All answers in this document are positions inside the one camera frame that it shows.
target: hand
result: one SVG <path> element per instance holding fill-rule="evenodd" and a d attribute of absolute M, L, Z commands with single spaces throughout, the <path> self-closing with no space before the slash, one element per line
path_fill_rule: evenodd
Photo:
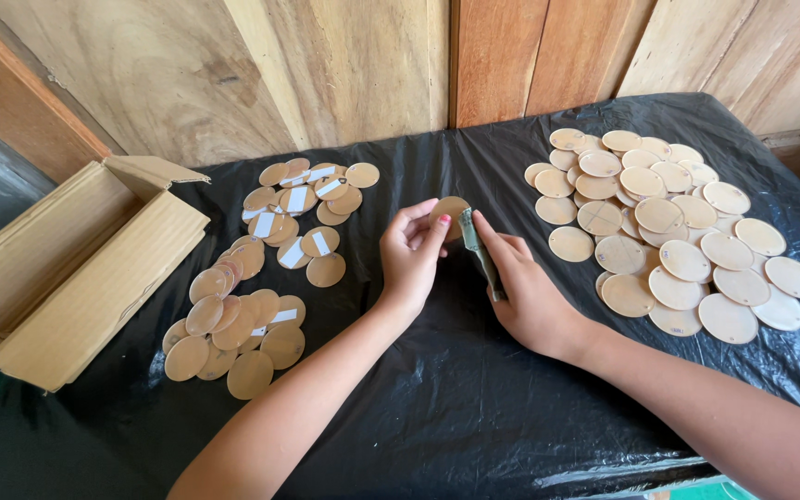
<path fill-rule="evenodd" d="M 487 287 L 496 318 L 505 330 L 543 356 L 568 363 L 581 357 L 588 346 L 581 333 L 587 329 L 582 326 L 590 320 L 563 298 L 545 270 L 533 261 L 522 238 L 496 233 L 479 210 L 472 218 L 508 296 L 506 301 L 492 301 L 492 290 Z"/>
<path fill-rule="evenodd" d="M 449 215 L 441 215 L 434 227 L 428 222 L 437 203 L 437 199 L 429 199 L 397 212 L 381 237 L 385 289 L 379 301 L 408 310 L 413 318 L 421 313 L 434 285 L 438 257 L 446 256 L 442 245 L 450 227 Z"/>

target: left hand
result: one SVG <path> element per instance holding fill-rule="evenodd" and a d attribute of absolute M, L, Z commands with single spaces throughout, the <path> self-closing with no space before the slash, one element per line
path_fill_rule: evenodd
<path fill-rule="evenodd" d="M 442 247 L 451 219 L 442 215 L 434 227 L 428 216 L 437 199 L 429 199 L 397 212 L 381 237 L 381 267 L 385 289 L 379 301 L 387 301 L 413 314 L 421 313 L 434 285 L 438 257 L 446 256 Z"/>

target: open cardboard box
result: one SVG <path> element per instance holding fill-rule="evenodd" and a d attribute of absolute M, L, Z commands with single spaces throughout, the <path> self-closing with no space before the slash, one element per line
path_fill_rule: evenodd
<path fill-rule="evenodd" d="M 75 380 L 203 238 L 155 156 L 92 162 L 0 231 L 0 369 L 57 391 Z"/>

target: black plastic sheet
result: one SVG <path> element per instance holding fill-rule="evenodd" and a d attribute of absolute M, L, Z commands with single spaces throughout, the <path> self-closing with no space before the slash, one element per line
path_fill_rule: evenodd
<path fill-rule="evenodd" d="M 190 308 L 194 276 L 245 233 L 244 196 L 267 165 L 378 165 L 381 180 L 336 229 L 348 272 L 318 289 L 275 263 L 236 294 L 272 288 L 307 306 L 305 355 L 358 318 L 382 287 L 378 239 L 397 209 L 461 196 L 500 231 L 526 238 L 563 294 L 589 317 L 643 344 L 747 381 L 800 406 L 800 330 L 766 326 L 745 345 L 701 332 L 677 338 L 649 319 L 615 315 L 594 293 L 593 260 L 560 261 L 554 228 L 533 204 L 524 169 L 547 161 L 551 130 L 637 131 L 699 150 L 752 199 L 748 216 L 786 237 L 800 261 L 800 181 L 705 94 L 621 98 L 551 115 L 311 150 L 205 169 L 212 185 L 172 192 L 212 218 L 206 238 L 72 384 L 43 396 L 11 380 L 0 392 L 0 498 L 163 497 L 243 402 L 225 379 L 163 375 L 162 337 Z M 316 215 L 300 218 L 300 233 Z M 351 394 L 277 496 L 568 498 L 632 493 L 717 476 L 702 458 L 609 384 L 528 352 L 496 321 L 476 259 L 456 244 L 419 318 Z"/>

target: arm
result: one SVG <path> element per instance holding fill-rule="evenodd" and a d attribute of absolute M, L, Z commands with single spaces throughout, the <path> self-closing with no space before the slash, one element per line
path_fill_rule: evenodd
<path fill-rule="evenodd" d="M 271 498 L 364 375 L 421 312 L 449 218 L 437 199 L 401 210 L 381 239 L 385 288 L 372 310 L 243 407 L 185 469 L 169 498 Z"/>
<path fill-rule="evenodd" d="M 800 498 L 800 407 L 585 318 L 522 239 L 497 234 L 480 212 L 474 223 L 508 295 L 496 316 L 524 347 L 615 385 L 759 497 Z"/>

